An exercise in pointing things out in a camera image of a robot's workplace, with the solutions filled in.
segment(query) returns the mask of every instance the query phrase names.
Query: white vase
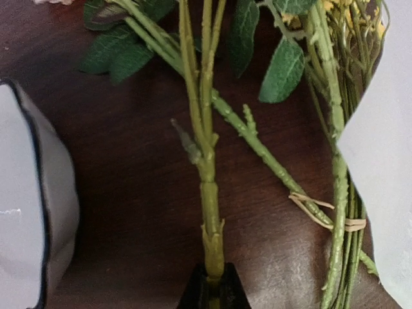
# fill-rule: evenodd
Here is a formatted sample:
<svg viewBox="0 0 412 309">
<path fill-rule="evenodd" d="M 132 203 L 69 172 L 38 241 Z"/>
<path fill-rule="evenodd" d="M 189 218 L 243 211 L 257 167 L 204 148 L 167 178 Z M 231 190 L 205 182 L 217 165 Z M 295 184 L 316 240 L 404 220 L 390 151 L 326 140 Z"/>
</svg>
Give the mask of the white vase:
<svg viewBox="0 0 412 309">
<path fill-rule="evenodd" d="M 0 309 L 44 308 L 78 225 L 68 150 L 28 95 L 0 80 Z"/>
</svg>

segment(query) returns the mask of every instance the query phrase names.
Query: artificial plant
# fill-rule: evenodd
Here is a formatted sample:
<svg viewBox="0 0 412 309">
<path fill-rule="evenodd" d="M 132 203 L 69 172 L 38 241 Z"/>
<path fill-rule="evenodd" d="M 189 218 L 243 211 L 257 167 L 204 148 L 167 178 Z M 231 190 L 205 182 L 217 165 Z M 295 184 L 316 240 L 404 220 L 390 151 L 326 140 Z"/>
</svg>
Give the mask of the artificial plant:
<svg viewBox="0 0 412 309">
<path fill-rule="evenodd" d="M 361 0 L 238 0 L 232 17 L 227 46 L 234 73 L 241 77 L 254 54 L 254 33 L 260 10 L 268 8 L 272 13 L 274 26 L 283 37 L 263 77 L 259 100 L 282 102 L 302 77 L 306 78 L 332 149 L 334 206 L 309 198 L 262 144 L 247 105 L 244 105 L 245 120 L 242 120 L 212 88 L 214 54 L 225 1 L 218 1 L 215 14 L 212 1 L 203 2 L 201 46 L 198 46 L 200 64 L 194 51 L 187 0 L 179 1 L 179 35 L 167 33 L 157 24 L 175 4 L 175 0 L 88 0 L 84 7 L 85 25 L 102 34 L 92 44 L 80 69 L 94 74 L 109 73 L 117 84 L 157 54 L 184 77 L 194 139 L 175 120 L 172 123 L 201 179 L 203 246 L 211 288 L 218 285 L 224 271 L 223 220 L 219 217 L 218 186 L 214 181 L 214 146 L 218 138 L 212 129 L 212 105 L 290 189 L 290 198 L 311 219 L 332 231 L 332 251 L 321 308 L 349 308 L 359 260 L 369 273 L 377 275 L 377 271 L 361 249 L 366 213 L 336 141 L 368 86 L 382 49 L 384 2 L 371 5 Z M 328 105 L 328 121 L 319 97 Z M 335 209 L 334 220 L 319 206 Z"/>
</svg>

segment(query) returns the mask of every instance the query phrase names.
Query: wooden table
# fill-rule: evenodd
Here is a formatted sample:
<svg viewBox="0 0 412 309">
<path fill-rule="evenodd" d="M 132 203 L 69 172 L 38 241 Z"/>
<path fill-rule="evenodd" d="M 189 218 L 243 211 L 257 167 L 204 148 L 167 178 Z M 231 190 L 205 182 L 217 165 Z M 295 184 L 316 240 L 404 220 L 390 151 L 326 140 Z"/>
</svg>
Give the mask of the wooden table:
<svg viewBox="0 0 412 309">
<path fill-rule="evenodd" d="M 48 308 L 174 308 L 203 254 L 197 171 L 169 122 L 175 117 L 189 128 L 183 80 L 161 59 L 118 87 L 107 76 L 78 72 L 95 36 L 83 28 L 82 4 L 3 0 L 0 6 L 0 75 L 32 96 L 77 171 L 79 240 Z M 200 12 L 194 10 L 196 20 Z M 176 18 L 164 26 L 173 28 Z M 271 24 L 263 14 L 259 57 L 244 76 L 235 79 L 227 61 L 218 61 L 215 86 L 236 111 L 250 104 L 259 136 L 276 158 L 311 196 L 331 201 L 328 145 L 305 85 L 282 104 L 257 101 L 279 39 Z M 252 307 L 317 308 L 330 233 L 288 199 L 233 128 L 217 114 L 214 120 L 226 258 L 235 263 Z M 365 247 L 370 253 L 369 238 Z M 398 308 L 363 265 L 358 278 L 352 308 Z"/>
</svg>

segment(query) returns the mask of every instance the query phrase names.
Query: white flower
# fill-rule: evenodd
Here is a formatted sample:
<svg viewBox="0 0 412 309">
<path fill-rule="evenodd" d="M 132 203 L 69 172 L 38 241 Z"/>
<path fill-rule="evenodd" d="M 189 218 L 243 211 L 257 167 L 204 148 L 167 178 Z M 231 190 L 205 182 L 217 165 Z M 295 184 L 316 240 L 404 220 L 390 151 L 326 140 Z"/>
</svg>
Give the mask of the white flower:
<svg viewBox="0 0 412 309">
<path fill-rule="evenodd" d="M 41 3 L 50 2 L 50 3 L 62 3 L 64 5 L 70 5 L 73 0 L 34 0 L 34 3 L 39 5 Z"/>
</svg>

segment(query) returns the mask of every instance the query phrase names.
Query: white wrapping paper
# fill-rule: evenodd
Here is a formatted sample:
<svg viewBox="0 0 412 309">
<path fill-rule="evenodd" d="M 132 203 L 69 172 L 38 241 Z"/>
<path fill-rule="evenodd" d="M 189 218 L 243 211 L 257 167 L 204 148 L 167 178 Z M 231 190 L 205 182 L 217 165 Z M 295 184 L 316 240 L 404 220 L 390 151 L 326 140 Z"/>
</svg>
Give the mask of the white wrapping paper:
<svg viewBox="0 0 412 309">
<path fill-rule="evenodd" d="M 412 1 L 386 2 L 382 60 L 338 147 L 368 212 L 380 281 L 411 309 Z"/>
</svg>

